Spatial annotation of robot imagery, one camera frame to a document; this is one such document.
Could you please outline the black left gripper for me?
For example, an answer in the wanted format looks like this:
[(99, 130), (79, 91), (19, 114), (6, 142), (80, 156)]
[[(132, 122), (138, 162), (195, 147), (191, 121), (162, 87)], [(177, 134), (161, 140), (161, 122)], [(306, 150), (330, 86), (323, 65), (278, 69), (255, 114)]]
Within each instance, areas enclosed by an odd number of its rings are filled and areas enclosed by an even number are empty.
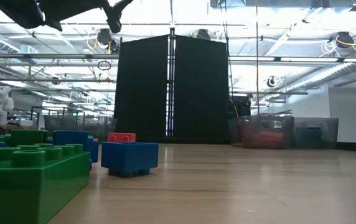
[(108, 1), (102, 0), (40, 0), (38, 1), (38, 17), (45, 21), (68, 19), (94, 8), (101, 8), (107, 16), (107, 23), (112, 33), (121, 31), (121, 15), (125, 7), (133, 0), (120, 0), (115, 7), (110, 7)]

